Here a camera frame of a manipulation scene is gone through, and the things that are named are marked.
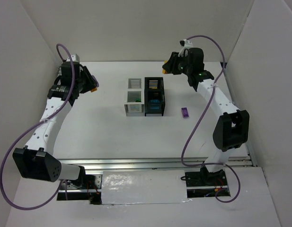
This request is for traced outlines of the purple small lego brick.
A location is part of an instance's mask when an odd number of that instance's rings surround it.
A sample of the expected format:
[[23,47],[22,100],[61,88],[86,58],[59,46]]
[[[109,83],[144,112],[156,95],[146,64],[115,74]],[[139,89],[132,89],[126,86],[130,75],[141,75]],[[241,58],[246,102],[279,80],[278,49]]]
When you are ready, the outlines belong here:
[[186,107],[181,108],[181,114],[183,118],[189,118],[188,109]]

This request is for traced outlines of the teal rounded lego brick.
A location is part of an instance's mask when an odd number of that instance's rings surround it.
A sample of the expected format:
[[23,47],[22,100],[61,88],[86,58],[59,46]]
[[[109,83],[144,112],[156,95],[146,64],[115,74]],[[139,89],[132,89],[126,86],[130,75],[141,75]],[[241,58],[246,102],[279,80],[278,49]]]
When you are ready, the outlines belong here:
[[152,100],[149,101],[149,103],[151,103],[151,104],[159,104],[160,101],[158,99],[152,99]]

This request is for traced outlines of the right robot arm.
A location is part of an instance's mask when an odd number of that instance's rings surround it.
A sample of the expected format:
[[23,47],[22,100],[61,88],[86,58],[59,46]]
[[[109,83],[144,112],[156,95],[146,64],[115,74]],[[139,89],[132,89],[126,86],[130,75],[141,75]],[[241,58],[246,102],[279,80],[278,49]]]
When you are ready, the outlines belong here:
[[206,100],[206,109],[211,108],[217,117],[212,134],[216,151],[204,161],[197,175],[186,178],[190,183],[217,183],[224,175],[223,166],[231,154],[248,140],[249,113],[236,107],[217,86],[212,73],[205,70],[202,49],[184,48],[181,52],[172,52],[162,68],[166,74],[185,74],[189,86]]

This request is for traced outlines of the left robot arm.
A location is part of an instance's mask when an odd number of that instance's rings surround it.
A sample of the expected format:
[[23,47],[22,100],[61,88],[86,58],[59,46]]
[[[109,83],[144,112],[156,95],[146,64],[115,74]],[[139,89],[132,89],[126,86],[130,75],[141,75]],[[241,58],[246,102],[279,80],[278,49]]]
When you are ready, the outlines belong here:
[[78,60],[60,66],[60,72],[49,89],[42,124],[36,128],[23,148],[12,157],[23,178],[55,182],[70,181],[81,187],[87,180],[85,168],[62,164],[53,156],[54,145],[67,114],[80,94],[97,90],[98,82]]

